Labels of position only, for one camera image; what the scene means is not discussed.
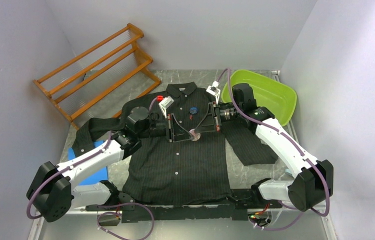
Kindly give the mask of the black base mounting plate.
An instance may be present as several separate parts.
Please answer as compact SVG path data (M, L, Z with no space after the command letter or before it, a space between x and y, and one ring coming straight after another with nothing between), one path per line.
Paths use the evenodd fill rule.
M231 219L233 221L246 221L257 212L264 212L260 217L266 217L271 210L279 210L282 205L277 200L265 200L257 189L238 188L232 189L231 195L215 202L200 205L184 205L173 207L171 205L148 205L156 221L175 220L206 220L206 219ZM85 210L94 212L118 212L123 223L137 223L151 220L151 215L138 205L126 205L115 208L88 205Z

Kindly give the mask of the black pinstriped shirt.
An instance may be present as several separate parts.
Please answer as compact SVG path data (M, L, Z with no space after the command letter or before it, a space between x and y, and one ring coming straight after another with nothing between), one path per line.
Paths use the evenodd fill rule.
M215 100L205 88L194 82L168 84L166 90L126 102L119 117L91 118L76 132L71 146L75 156L92 150L94 142L108 131L124 127L135 107L148 108L156 96L171 96L167 109L189 131L206 114L208 103ZM189 109L197 107L197 114ZM170 143L165 137L144 138L131 155L128 178L122 191L142 203L182 206L220 200L231 194L226 160L226 140L244 166L274 164L274 151L262 144L250 130L238 122L225 122L221 132L208 132L198 141Z

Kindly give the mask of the lime green plastic basin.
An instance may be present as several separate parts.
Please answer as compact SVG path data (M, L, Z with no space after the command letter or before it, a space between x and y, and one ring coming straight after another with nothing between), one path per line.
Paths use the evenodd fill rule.
M291 87L250 70L238 69L231 73L226 68L224 72L227 73L227 83L221 94L223 103L233 103L232 87L246 83L252 87L257 106L270 111L270 118L258 121L258 126L280 132L289 123L297 104L297 93Z

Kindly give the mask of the aluminium frame rail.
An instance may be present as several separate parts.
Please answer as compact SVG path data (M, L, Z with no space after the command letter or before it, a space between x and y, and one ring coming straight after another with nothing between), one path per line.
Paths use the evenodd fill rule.
M48 211L52 210L53 207L55 207L57 209L56 213L51 214L53 219L63 215L64 212L72 207L78 208L86 206L89 211L114 210L117 208L121 208L124 211L132 211L135 205L142 206L142 204L140 204L139 202L135 202L128 195L119 192L116 189L106 189L105 192L110 193L110 196L104 204L90 204L88 202L82 202L80 204L77 203L72 206L72 200L74 196L70 191L64 191L59 192L55 195L49 195L48 193L41 194L38 190L31 190L27 193L27 198L30 200L30 204L34 205L45 218L47 218L49 215ZM317 211L312 205L310 205L311 202L306 199L294 199L293 202L275 199L266 200L262 198L258 191L255 191L247 198L233 198L231 196L229 196L228 198L231 202L235 203L241 209L258 208L259 206L264 206L267 209L270 207L270 205L279 204L284 208L290 210L299 210L301 212L305 212L307 210L313 210L314 212Z

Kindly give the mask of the blue flat mat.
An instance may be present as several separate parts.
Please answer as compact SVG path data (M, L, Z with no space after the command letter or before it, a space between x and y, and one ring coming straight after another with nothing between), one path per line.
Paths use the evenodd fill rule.
M94 142L94 147L97 148L105 143L105 140L100 140ZM76 158L75 151L73 150L72 147L69 147L67 150L67 160L72 161ZM87 185L93 185L97 184L100 181L108 181L109 180L109 175L108 175L108 167L104 166L101 169L94 167L94 168L89 168L88 170L83 170L82 171L82 177L80 178L81 181L78 184L79 186L87 186Z

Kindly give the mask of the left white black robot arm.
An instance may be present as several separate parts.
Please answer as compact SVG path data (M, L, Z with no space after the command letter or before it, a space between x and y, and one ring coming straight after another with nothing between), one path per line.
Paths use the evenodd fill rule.
M119 203L127 203L127 199L120 200L120 191L109 180L90 185L81 182L133 155L144 138L165 137L175 143L194 140L196 134L193 129L183 128L174 114L160 118L158 113L145 107L134 108L123 124L117 131L110 130L104 143L72 160L57 165L49 161L42 164L26 194L27 217L32 220L43 217L47 222L54 222L74 208L93 206L112 210Z

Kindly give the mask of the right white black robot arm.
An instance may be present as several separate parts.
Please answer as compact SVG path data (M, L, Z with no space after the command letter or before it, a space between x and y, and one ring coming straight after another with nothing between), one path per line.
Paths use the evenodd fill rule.
M257 105L249 84L236 84L229 94L229 103L209 103L204 119L190 131L192 138L219 132L224 122L243 121L282 160L293 177L293 180L267 178L259 181L250 194L251 203L261 208L272 200L289 202L293 209L305 212L324 202L323 215L326 216L333 194L334 168L330 161L319 160L301 147L268 108Z

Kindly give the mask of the orange wooden shoe rack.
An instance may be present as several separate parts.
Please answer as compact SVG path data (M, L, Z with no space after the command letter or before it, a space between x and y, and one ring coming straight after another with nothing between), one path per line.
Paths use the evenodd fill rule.
M33 83L74 129L90 118L118 117L125 102L162 83L139 44L144 36L128 23Z

